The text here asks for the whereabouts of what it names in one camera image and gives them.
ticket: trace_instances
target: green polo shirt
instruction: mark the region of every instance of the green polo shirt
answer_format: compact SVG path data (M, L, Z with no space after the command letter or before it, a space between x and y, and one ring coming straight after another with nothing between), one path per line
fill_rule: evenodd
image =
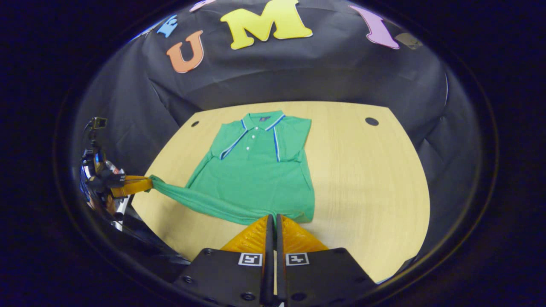
M311 120L282 111L222 124L186 188L152 176L154 188L189 208L249 225L267 215L310 222L314 190L304 145Z

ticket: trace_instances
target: yellow letter m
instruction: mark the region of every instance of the yellow letter m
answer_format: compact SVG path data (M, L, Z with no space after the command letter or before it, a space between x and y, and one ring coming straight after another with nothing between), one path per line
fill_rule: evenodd
M301 38L313 35L306 28L296 10L298 0L271 0L265 5L261 15L245 9L231 11L220 21L227 22L232 32L232 49L237 50L254 44L254 39L246 35L249 31L259 40L265 42L269 38L273 22L277 30L273 36L277 39Z

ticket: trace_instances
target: blue stripe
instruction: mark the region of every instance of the blue stripe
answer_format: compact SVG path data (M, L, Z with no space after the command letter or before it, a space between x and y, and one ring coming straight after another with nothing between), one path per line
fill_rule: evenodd
M277 154L277 162L280 162L281 158L278 155L277 130L275 128L273 128L273 140L275 141L275 153Z
M275 127L278 124L278 122L280 122L281 119L283 119L283 118L284 118L284 114L281 117L279 117L274 123L272 123L271 126L267 127L265 130L266 131L271 130L271 128Z
M241 140L242 136L245 135L246 133L248 132L248 130L245 129L245 131L241 134L241 136L235 141L235 143L233 143L230 147L224 149L224 151L222 151L220 153L220 160L223 160L225 159L225 157L231 152L231 150L235 147L235 145L237 145L237 143L239 142L239 140Z

